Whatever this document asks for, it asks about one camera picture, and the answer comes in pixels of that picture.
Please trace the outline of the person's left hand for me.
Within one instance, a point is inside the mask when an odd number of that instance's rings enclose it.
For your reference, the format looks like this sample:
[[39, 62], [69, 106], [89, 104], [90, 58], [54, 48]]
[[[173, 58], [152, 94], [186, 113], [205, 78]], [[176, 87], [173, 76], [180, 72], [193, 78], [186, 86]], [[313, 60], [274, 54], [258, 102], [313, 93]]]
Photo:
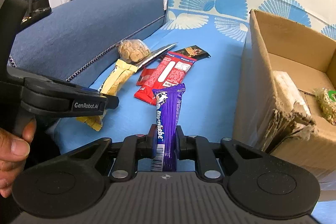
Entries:
[[33, 118], [24, 127], [21, 138], [1, 129], [0, 189], [3, 198], [7, 198], [11, 194], [13, 183], [25, 166], [36, 127], [37, 123]]

